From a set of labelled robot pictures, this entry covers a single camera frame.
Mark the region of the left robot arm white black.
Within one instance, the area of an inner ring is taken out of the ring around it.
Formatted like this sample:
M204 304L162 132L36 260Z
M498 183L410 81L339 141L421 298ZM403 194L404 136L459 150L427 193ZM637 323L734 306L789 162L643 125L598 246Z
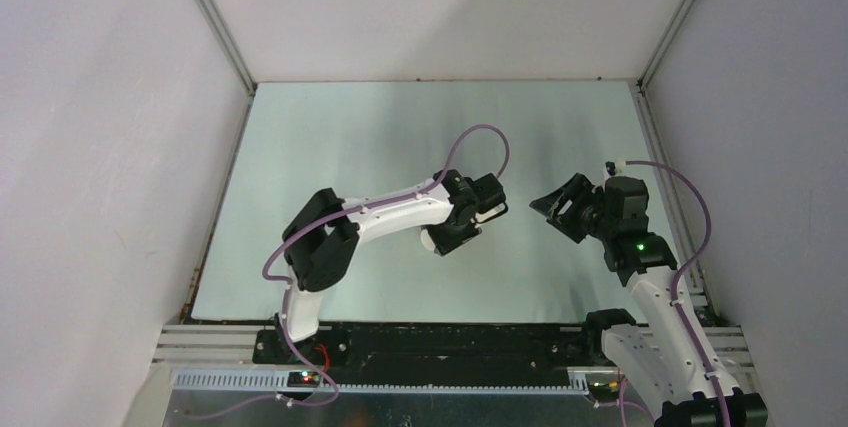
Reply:
M478 179L444 170L410 188L381 197L339 197L316 192L282 234L282 245L263 268L284 259L288 271L277 315L278 351L304 363L316 350L319 311L325 292L346 275L356 249L377 238L417 228L424 247L446 256L481 233L481 226L508 211L504 187L494 173Z

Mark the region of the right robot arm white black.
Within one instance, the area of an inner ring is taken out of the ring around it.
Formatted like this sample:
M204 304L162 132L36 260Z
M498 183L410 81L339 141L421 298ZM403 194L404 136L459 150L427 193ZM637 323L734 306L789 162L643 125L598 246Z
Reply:
M657 426L764 426L768 410L724 366L701 326L667 241L649 229L646 183L608 175L600 185L576 174L531 208L575 243L598 240L607 268L650 328L649 347L624 309L588 314L585 358L611 361L642 398Z

